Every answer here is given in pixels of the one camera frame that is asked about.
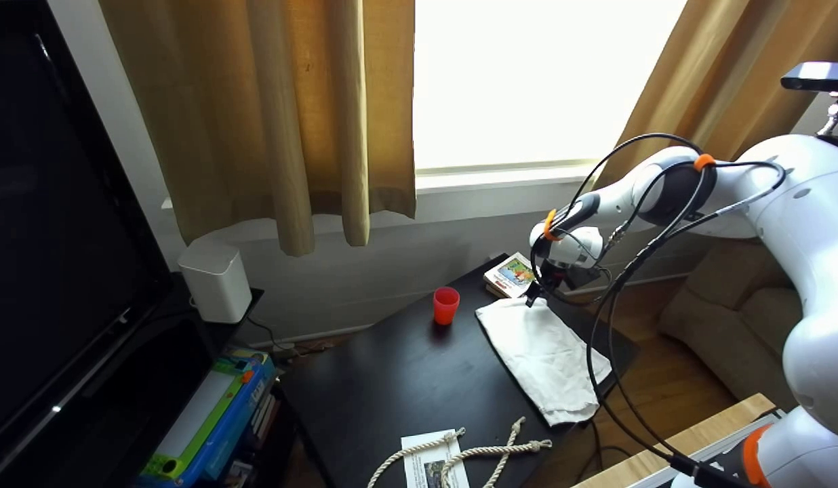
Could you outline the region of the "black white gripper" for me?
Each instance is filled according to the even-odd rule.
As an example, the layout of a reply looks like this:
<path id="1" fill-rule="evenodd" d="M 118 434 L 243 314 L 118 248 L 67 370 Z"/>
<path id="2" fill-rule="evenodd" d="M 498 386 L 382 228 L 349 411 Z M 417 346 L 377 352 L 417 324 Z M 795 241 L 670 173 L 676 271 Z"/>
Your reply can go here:
<path id="1" fill-rule="evenodd" d="M 578 291 L 600 278 L 603 233 L 596 228 L 574 228 L 548 240 L 543 228 L 528 233 L 531 270 L 546 291 Z M 525 306 L 543 297 L 540 286 L 528 286 Z"/>

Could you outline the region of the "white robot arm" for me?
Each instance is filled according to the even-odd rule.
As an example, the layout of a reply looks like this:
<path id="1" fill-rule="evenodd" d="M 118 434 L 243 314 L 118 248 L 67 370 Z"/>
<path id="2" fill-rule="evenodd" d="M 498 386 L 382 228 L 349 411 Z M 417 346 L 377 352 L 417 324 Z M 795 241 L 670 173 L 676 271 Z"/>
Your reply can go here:
<path id="1" fill-rule="evenodd" d="M 676 455 L 672 488 L 838 488 L 838 142 L 773 135 L 735 161 L 660 149 L 537 224 L 531 256 L 590 270 L 582 236 L 611 224 L 754 241 L 798 297 L 780 346 L 791 411 L 714 461 Z"/>

